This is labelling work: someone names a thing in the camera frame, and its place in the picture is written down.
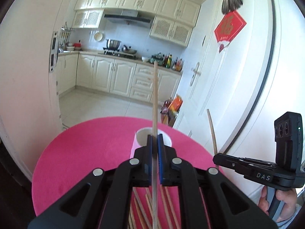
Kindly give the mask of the lower kitchen cabinets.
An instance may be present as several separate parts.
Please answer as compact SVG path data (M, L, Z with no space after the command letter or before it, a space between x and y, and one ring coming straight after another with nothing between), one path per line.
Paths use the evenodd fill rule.
M57 62L59 94L74 87L150 103L153 100L153 64L95 52L60 53Z

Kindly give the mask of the kitchen cabinets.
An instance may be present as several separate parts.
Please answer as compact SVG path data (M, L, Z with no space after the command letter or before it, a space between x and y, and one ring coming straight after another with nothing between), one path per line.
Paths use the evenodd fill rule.
M98 28L104 15L136 10L153 18L150 36L187 47L200 5L189 0L77 0L73 28Z
M59 94L74 87L150 103L153 100L153 64L95 52L60 53L57 62Z

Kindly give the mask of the green kitchen appliance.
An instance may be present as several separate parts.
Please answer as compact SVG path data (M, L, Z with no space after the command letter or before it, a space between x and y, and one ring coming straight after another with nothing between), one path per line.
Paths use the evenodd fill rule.
M164 63L164 54L158 53L158 54L153 54L151 58L149 59L149 62L151 64L154 64L157 62L158 66L163 66Z

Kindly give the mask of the upper kitchen cabinets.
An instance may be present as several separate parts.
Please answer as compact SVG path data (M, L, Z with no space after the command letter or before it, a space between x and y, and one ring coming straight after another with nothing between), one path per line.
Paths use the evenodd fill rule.
M136 10L153 18L150 36L187 47L200 5L189 0L77 0L73 28L98 28L104 15Z

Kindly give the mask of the pink cylindrical utensil holder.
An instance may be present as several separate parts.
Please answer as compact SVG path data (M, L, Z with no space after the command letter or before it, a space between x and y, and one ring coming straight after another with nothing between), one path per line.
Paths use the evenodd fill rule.
M134 152L136 149L146 146L148 135L152 134L152 127L145 127L139 129L134 135L134 140L130 152L130 159L134 157ZM158 134L162 134L164 145L172 147L172 140L170 136L164 131L158 129Z

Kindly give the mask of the orange snack bags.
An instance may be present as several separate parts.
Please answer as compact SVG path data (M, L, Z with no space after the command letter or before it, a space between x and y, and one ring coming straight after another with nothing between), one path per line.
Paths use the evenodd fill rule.
M178 116L179 110L183 103L182 98L179 95L176 95L174 99L169 98L163 103L161 109L161 122L169 127L173 127L176 118Z

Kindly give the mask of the white door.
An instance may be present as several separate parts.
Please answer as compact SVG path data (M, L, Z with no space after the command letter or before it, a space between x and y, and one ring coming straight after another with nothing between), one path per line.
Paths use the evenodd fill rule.
M222 0L202 3L188 47L178 94L183 104L174 127L213 152L207 109L213 120L219 152L228 149L243 130L267 81L274 46L271 0L243 0L238 13L245 27L219 53L214 30L223 19ZM200 76L190 86L192 68Z

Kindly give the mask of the condiment bottles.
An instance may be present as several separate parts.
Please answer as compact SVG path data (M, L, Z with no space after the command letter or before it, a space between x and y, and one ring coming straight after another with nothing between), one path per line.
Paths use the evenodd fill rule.
M171 54L168 54L163 59L162 66L168 69L172 69L173 71L181 72L184 66L184 60L182 58L173 58Z

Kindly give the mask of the wok pan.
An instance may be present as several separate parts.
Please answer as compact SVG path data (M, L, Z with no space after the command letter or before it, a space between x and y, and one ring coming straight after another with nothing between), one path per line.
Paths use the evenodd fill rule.
M125 44L123 45L123 47L121 48L121 50L126 53L126 54L136 54L137 50L132 49L130 46L126 46Z

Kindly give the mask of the steel stock pot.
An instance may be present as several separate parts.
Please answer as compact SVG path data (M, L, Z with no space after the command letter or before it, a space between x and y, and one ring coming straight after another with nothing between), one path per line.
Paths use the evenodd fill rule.
M118 50L120 44L121 44L120 40L106 39L106 48L109 50L113 50L113 51Z

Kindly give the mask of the red fu door decoration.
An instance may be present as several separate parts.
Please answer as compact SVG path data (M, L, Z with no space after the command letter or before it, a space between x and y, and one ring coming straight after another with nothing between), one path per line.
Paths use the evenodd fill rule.
M229 46L232 40L239 34L246 24L246 21L236 10L229 12L223 17L214 30L219 45L219 53Z

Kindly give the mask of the hanging utensil rack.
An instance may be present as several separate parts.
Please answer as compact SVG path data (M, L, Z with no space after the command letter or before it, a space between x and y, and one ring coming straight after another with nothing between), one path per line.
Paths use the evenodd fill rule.
M59 31L59 47L61 49L66 49L70 42L71 32L74 31L73 28L68 27L67 22Z

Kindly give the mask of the range hood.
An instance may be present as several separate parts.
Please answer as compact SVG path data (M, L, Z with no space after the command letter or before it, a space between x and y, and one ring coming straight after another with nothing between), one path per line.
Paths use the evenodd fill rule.
M151 28L153 23L153 18L143 17L139 15L138 11L136 10L122 10L119 14L105 13L104 17L112 23L133 25L145 28Z

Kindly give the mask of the round plate on wall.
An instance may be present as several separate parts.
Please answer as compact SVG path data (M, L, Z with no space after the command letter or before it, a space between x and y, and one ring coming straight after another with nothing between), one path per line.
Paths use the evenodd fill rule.
M96 32L96 34L94 35L94 40L96 40L97 42L100 42L101 40L103 40L103 33L102 32Z

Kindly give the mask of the door frame strike plate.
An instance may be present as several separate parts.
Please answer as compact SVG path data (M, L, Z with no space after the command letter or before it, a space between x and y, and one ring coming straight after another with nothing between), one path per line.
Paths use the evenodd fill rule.
M50 46L50 56L49 56L49 73L52 73L56 67L58 59L58 31L53 31L51 46Z

